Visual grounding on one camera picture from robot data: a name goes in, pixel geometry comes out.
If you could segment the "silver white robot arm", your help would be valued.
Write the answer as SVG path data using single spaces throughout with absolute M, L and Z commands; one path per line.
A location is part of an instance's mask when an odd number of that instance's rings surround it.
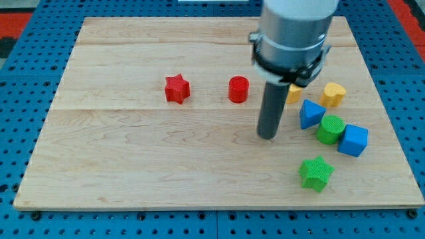
M 273 71 L 307 66 L 319 56 L 338 0 L 264 0 L 255 59 Z

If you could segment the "black clamp on arm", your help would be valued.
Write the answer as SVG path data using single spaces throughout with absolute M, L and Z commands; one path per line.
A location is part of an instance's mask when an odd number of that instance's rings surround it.
M 284 37 L 274 41 L 257 30 L 248 35 L 252 44 L 252 65 L 267 83 L 276 86 L 295 84 L 305 88 L 321 72 L 331 46 L 325 44 L 326 34 L 317 43 L 289 46 Z

